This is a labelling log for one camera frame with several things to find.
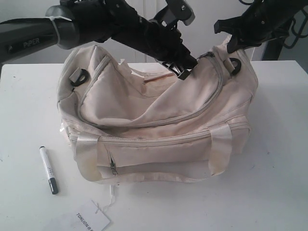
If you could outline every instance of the bag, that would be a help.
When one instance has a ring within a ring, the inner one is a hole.
[[[158,64],[144,72],[103,48],[74,50],[58,86],[58,109],[81,175],[100,184],[197,182],[223,173],[249,135],[257,77],[225,41],[185,80]]]

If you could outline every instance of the marker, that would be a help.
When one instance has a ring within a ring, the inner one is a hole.
[[[53,170],[49,162],[49,158],[47,156],[46,148],[44,146],[40,147],[39,152],[43,160],[43,164],[45,167],[45,171],[46,171],[46,175],[47,175],[47,179],[48,179],[51,192],[53,195],[56,195],[58,194],[59,190],[58,190],[56,179],[54,177]]]

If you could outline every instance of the table surface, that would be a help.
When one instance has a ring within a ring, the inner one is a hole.
[[[155,64],[135,64],[142,70]],[[121,185],[108,231],[303,231],[308,214],[308,75],[295,61],[253,62],[259,78],[243,154],[206,181]],[[5,65],[0,83],[0,224],[39,231],[89,199],[109,203],[109,186],[84,180],[59,132],[61,64]],[[61,192],[51,195],[45,145]]]

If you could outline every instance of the fabric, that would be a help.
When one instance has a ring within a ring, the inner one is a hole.
[[[257,77],[242,50],[226,40],[198,59],[185,80],[160,67],[118,64],[103,48],[78,48],[67,58],[58,109],[81,175],[102,184],[197,182],[219,175],[249,135],[246,115]],[[230,58],[241,62],[235,69]],[[90,78],[72,87],[79,69]]]

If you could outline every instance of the tag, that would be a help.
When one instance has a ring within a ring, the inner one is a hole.
[[[52,219],[42,231],[102,231],[109,223],[104,213],[89,201],[73,212]]]

